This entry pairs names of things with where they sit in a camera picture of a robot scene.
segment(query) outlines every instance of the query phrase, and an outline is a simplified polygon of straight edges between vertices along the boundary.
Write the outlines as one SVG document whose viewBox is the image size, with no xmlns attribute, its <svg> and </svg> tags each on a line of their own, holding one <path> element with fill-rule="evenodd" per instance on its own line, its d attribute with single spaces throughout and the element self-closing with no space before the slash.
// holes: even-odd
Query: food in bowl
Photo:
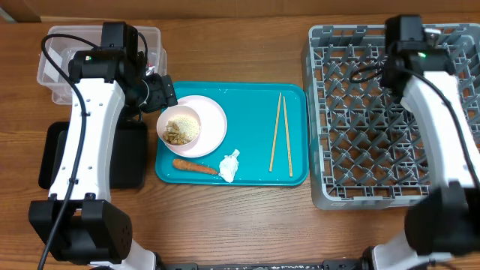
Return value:
<svg viewBox="0 0 480 270">
<path fill-rule="evenodd" d="M 169 119 L 162 136 L 173 146 L 183 146 L 194 140 L 200 132 L 198 121 L 189 115 L 175 115 Z"/>
</svg>

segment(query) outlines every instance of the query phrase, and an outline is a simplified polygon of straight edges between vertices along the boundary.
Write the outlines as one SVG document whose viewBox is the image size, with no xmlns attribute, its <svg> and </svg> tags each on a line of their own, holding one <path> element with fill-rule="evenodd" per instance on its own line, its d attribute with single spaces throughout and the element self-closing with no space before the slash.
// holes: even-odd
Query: rice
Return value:
<svg viewBox="0 0 480 270">
<path fill-rule="evenodd" d="M 185 134 L 185 139 L 188 141 L 195 139 L 200 132 L 198 121 L 192 116 L 175 115 L 170 121 L 178 125 L 178 129 L 181 133 Z"/>
</svg>

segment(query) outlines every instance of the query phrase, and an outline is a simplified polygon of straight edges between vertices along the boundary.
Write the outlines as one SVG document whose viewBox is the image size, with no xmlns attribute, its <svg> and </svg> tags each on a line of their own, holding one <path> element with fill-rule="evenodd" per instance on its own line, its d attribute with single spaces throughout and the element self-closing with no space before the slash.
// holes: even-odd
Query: gray crate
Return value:
<svg viewBox="0 0 480 270">
<path fill-rule="evenodd" d="M 454 57 L 460 102 L 480 143 L 480 25 L 440 29 L 439 47 Z M 413 115 L 380 78 L 350 84 L 356 68 L 386 59 L 383 25 L 319 25 L 301 54 L 310 132 L 312 199 L 320 209 L 409 206 L 431 192 Z"/>
</svg>

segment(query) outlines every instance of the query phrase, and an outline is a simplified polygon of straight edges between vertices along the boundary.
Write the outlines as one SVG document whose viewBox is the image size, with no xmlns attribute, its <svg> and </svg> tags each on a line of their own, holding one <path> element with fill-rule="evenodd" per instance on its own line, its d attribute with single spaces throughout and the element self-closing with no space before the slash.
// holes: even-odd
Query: chopstick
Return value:
<svg viewBox="0 0 480 270">
<path fill-rule="evenodd" d="M 290 177 L 293 177 L 292 153 L 290 152 L 290 134 L 288 132 L 287 104 L 285 103 L 285 96 L 283 96 L 283 113 L 285 114 L 285 133 L 286 133 L 286 150 L 288 151 L 288 170 L 290 173 Z"/>
<path fill-rule="evenodd" d="M 278 116 L 280 115 L 280 104 L 282 101 L 281 98 L 282 98 L 282 93 L 278 95 L 277 120 L 275 120 L 275 132 L 273 133 L 273 146 L 271 147 L 270 169 L 268 170 L 270 173 L 272 172 L 272 168 L 273 168 L 273 158 L 275 156 L 275 144 L 277 143 Z"/>
</svg>

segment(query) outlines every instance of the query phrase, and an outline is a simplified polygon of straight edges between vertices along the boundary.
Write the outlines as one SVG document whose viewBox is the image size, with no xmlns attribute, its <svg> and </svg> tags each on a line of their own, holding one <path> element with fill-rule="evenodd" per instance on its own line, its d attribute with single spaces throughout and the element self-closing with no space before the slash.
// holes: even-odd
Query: clear plastic container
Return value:
<svg viewBox="0 0 480 270">
<path fill-rule="evenodd" d="M 154 72 L 161 76 L 167 74 L 167 54 L 162 48 L 160 30 L 156 27 L 135 26 L 147 41 L 148 63 L 154 68 Z M 102 26 L 101 25 L 63 25 L 53 26 L 48 34 L 69 34 L 84 38 L 94 44 L 100 45 Z M 68 74 L 68 62 L 79 50 L 90 50 L 91 47 L 78 40 L 64 37 L 53 37 L 46 42 L 46 51 L 60 68 Z M 142 39 L 139 38 L 138 50 L 145 51 Z M 52 89 L 52 101 L 60 105 L 71 104 L 71 87 L 65 82 L 60 74 L 47 61 L 44 54 L 41 54 L 38 65 L 37 81 L 42 86 Z"/>
</svg>

